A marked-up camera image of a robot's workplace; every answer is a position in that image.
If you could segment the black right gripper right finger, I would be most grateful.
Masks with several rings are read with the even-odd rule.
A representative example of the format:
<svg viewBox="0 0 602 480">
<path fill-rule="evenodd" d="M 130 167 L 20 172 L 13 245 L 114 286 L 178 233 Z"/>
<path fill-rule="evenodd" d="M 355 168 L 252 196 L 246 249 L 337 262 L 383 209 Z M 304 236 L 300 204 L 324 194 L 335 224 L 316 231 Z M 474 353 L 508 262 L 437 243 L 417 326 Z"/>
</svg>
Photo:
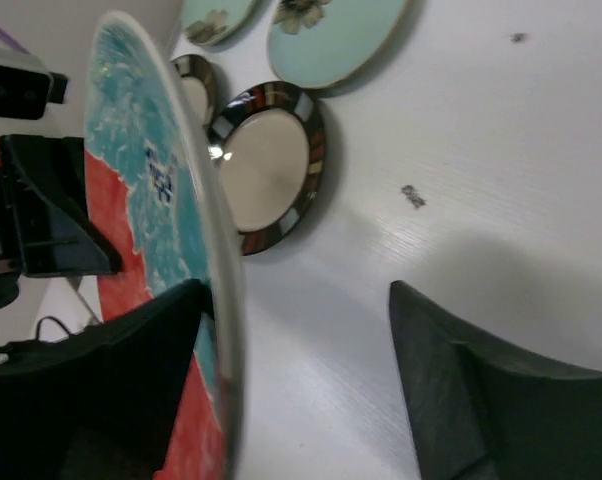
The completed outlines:
<svg viewBox="0 0 602 480">
<path fill-rule="evenodd" d="M 392 340 L 424 479 L 602 479 L 602 372 L 509 343 L 401 281 Z"/>
</svg>

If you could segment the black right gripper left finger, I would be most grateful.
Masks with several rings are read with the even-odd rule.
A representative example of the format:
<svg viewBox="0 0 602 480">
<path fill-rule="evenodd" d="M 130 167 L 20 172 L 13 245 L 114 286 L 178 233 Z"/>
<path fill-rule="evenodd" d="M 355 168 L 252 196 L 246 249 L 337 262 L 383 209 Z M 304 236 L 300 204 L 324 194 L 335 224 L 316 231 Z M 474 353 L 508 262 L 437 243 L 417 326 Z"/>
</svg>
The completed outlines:
<svg viewBox="0 0 602 480">
<path fill-rule="evenodd" d="M 64 340 L 6 344 L 0 479 L 152 478 L 205 305 L 205 286 L 187 280 Z"/>
</svg>

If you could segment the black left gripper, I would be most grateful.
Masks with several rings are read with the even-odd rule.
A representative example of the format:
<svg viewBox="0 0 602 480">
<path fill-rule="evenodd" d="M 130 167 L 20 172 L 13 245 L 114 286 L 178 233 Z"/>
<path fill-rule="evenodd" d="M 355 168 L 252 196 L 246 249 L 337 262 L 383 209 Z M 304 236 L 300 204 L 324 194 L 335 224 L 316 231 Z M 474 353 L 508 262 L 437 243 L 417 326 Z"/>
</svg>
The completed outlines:
<svg viewBox="0 0 602 480">
<path fill-rule="evenodd" d="M 0 309 L 17 299 L 21 272 L 52 278 L 121 268 L 120 254 L 88 218 L 84 140 L 0 137 Z"/>
</svg>

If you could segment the red teal flower plate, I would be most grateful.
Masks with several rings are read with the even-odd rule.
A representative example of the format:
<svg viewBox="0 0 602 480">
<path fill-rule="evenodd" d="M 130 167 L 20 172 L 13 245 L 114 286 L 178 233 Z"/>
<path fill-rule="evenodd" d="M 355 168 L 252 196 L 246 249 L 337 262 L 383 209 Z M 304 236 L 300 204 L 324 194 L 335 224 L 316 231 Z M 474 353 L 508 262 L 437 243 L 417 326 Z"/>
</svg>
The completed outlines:
<svg viewBox="0 0 602 480">
<path fill-rule="evenodd" d="M 239 241 L 203 123 L 176 66 L 131 15 L 106 13 L 92 42 L 84 115 L 89 218 L 122 269 L 97 279 L 111 320 L 189 279 L 211 304 L 197 336 L 160 479 L 232 479 L 245 410 Z"/>
</svg>

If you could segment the light blue flower plate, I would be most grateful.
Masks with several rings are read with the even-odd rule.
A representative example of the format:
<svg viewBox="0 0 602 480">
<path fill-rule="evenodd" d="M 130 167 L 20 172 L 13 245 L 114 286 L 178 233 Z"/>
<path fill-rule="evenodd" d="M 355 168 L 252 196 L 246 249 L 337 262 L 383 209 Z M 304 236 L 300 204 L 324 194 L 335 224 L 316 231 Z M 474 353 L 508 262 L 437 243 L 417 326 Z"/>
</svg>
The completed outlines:
<svg viewBox="0 0 602 480">
<path fill-rule="evenodd" d="M 272 72 L 301 88 L 334 87 L 387 44 L 415 1 L 280 1 L 267 38 Z"/>
</svg>

